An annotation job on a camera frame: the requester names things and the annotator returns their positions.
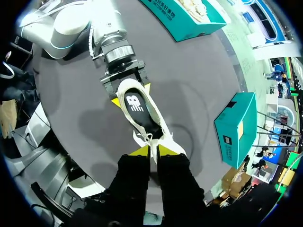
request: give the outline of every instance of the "white sneaker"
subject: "white sneaker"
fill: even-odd
[[[164,118],[142,84],[135,79],[125,79],[119,85],[117,96],[125,117],[143,139],[136,133],[133,138],[139,146],[148,144],[151,147],[151,155],[156,163],[159,144],[177,154],[186,155],[185,150],[173,140]]]

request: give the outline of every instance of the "robotic arm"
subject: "robotic arm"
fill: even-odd
[[[113,1],[75,1],[48,13],[27,10],[17,21],[17,34],[45,49],[52,58],[60,59],[70,52],[81,32],[90,24],[89,54],[93,61],[104,57],[107,70],[101,82],[113,100],[123,78],[134,78],[144,86],[149,84],[145,64],[135,58],[121,13]]]

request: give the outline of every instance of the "gray table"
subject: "gray table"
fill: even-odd
[[[175,141],[191,157],[193,175],[208,191],[230,168],[222,162],[214,128],[216,116],[239,91],[230,59],[217,35],[176,43],[138,0],[117,2],[128,40],[137,58],[146,63],[151,96]],[[91,60],[86,36],[87,32],[74,47],[82,53],[70,60],[48,59],[36,47],[33,66],[54,133],[74,161],[108,187],[121,155],[137,150],[138,145],[130,123],[99,82],[105,66]],[[153,179],[146,209],[163,214],[161,192]]]

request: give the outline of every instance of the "teal box lid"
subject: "teal box lid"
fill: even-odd
[[[255,93],[237,93],[214,124],[223,161],[238,169],[257,137]]]
[[[206,6],[210,23],[203,23],[194,19],[179,0],[140,1],[154,13],[177,42],[209,35],[226,25],[220,13],[207,0],[202,0],[202,3]]]

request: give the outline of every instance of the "shoe logo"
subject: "shoe logo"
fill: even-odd
[[[131,107],[132,111],[144,112],[143,108],[141,107],[141,103],[140,103],[139,99],[137,98],[137,96],[127,96],[126,100],[127,100],[128,104],[132,106]]]

